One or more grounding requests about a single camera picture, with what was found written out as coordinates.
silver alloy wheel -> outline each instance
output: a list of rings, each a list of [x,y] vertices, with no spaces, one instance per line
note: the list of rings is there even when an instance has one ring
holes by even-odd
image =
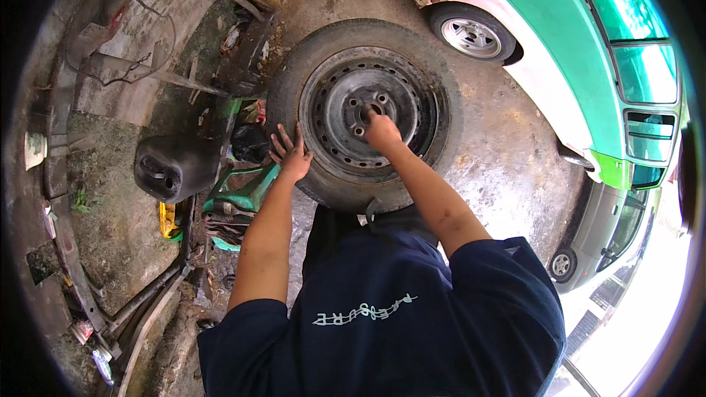
[[[500,53],[498,35],[488,26],[471,19],[451,19],[441,27],[444,39],[469,56],[490,58]]]
[[[569,272],[571,260],[565,254],[557,254],[552,261],[552,272],[557,276],[564,276]]]
[[[579,158],[573,157],[573,156],[562,156],[561,158],[564,158],[565,160],[567,160],[569,163],[572,163],[572,164],[583,165],[582,160],[580,160]]]

person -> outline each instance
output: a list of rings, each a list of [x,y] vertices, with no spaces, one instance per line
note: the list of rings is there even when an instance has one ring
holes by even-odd
[[[523,237],[493,240],[394,122],[368,114],[367,142],[414,204],[374,228],[318,206],[287,318],[292,191],[312,154],[299,123],[295,142],[278,125],[281,171],[243,239],[227,314],[198,336],[206,395],[543,395],[566,335],[542,263]]]

wire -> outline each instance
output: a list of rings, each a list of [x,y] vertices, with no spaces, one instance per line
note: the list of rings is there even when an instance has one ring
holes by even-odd
[[[155,72],[157,72],[158,70],[162,69],[162,68],[167,64],[167,62],[170,60],[170,58],[172,58],[172,55],[174,54],[174,47],[175,47],[176,44],[177,44],[177,39],[176,39],[176,38],[177,38],[177,28],[176,28],[177,26],[174,24],[174,19],[172,19],[172,15],[171,15],[171,14],[162,14],[162,13],[156,11],[156,10],[155,10],[154,8],[152,8],[151,6],[145,4],[142,0],[135,0],[135,1],[136,1],[137,3],[139,3],[143,8],[145,8],[147,11],[156,14],[157,16],[159,16],[159,17],[162,18],[162,19],[167,19],[167,20],[171,23],[171,25],[172,25],[172,46],[171,46],[172,49],[170,50],[169,55],[164,58],[164,61],[162,62],[161,65],[159,65],[159,66],[156,67],[156,68],[155,68],[155,67],[152,67],[152,68],[151,68],[152,70],[149,71],[149,72],[148,72],[147,74],[145,74],[145,75],[141,75],[141,76],[139,76],[138,78],[133,79],[133,80],[128,80],[128,79],[127,79],[128,75],[129,75],[131,72],[133,72],[135,69],[137,69],[137,67],[140,66],[143,62],[149,60],[149,58],[152,56],[152,53],[147,53],[147,55],[145,55],[144,57],[141,57],[140,59],[136,60],[135,62],[132,62],[132,64],[130,64],[130,66],[128,67],[128,69],[127,69],[127,71],[125,72],[125,74],[123,74],[122,76],[120,76],[120,77],[118,77],[118,78],[116,78],[116,79],[109,80],[108,82],[103,82],[103,80],[102,80],[98,75],[94,75],[94,74],[91,74],[91,73],[89,73],[89,72],[82,71],[82,70],[78,69],[77,67],[73,66],[73,65],[71,64],[71,62],[68,61],[68,54],[67,54],[67,52],[66,52],[67,49],[68,49],[68,47],[65,46],[65,47],[64,47],[64,60],[66,61],[66,65],[68,65],[68,67],[69,67],[71,70],[73,70],[74,72],[76,72],[77,74],[82,74],[82,75],[88,76],[88,77],[90,77],[90,78],[92,78],[92,79],[98,81],[103,87],[109,86],[109,85],[114,84],[114,83],[127,83],[127,84],[137,83],[137,82],[139,82],[140,80],[145,79],[145,78],[147,78],[147,77],[153,75],[153,74],[154,74]]]

small plant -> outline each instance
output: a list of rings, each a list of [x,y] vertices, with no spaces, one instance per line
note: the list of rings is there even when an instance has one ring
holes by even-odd
[[[86,205],[85,189],[79,189],[76,192],[76,200],[71,205],[71,210],[78,210],[84,215],[88,215],[90,213],[90,208]]]

dirty hand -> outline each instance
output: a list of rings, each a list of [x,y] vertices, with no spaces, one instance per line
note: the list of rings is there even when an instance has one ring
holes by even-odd
[[[383,155],[387,155],[391,149],[402,144],[400,130],[390,117],[375,112],[370,103],[365,103],[365,109],[368,111],[365,139],[368,140],[368,144],[373,149]]]
[[[270,151],[270,157],[275,163],[282,166],[279,171],[278,178],[290,180],[292,184],[304,178],[309,172],[309,164],[313,154],[311,151],[304,152],[304,135],[302,135],[302,124],[296,123],[296,145],[287,135],[285,127],[281,124],[277,125],[279,135],[282,137],[282,143],[279,142],[277,135],[272,134],[272,144],[275,146],[277,154]]]

